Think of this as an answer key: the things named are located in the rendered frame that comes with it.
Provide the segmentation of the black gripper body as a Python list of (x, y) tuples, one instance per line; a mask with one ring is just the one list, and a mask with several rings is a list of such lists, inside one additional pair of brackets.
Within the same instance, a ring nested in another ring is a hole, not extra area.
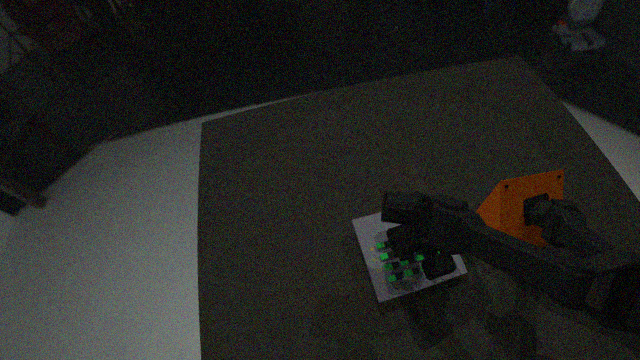
[(427, 259), (422, 262), (422, 269), (427, 280), (433, 280), (455, 271), (457, 265), (450, 253), (439, 255), (437, 250), (433, 248), (431, 249), (425, 245), (421, 250), (427, 256)]

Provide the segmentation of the grey switch panel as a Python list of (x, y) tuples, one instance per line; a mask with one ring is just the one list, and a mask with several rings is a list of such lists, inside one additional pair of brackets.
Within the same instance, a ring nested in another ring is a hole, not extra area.
[(425, 253), (414, 252), (414, 258), (402, 262), (394, 258), (387, 231), (402, 224), (381, 221), (381, 213), (354, 219), (352, 224), (379, 303), (468, 273), (460, 255), (452, 255), (455, 271), (427, 280), (422, 269)]

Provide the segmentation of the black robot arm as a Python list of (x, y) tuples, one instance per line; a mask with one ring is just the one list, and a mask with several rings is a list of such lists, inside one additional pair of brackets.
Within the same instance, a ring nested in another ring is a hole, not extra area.
[[(546, 243), (566, 247), (575, 257), (491, 228), (467, 201), (448, 195), (385, 190), (381, 212), (381, 221), (402, 224), (387, 231), (401, 262), (424, 245), (443, 254), (467, 253), (547, 293), (563, 308), (585, 311), (605, 329), (640, 334), (639, 253), (618, 250), (586, 227), (577, 203), (549, 201), (547, 193), (524, 200), (524, 219), (526, 226), (543, 229)], [(585, 302), (594, 278), (603, 309)]]

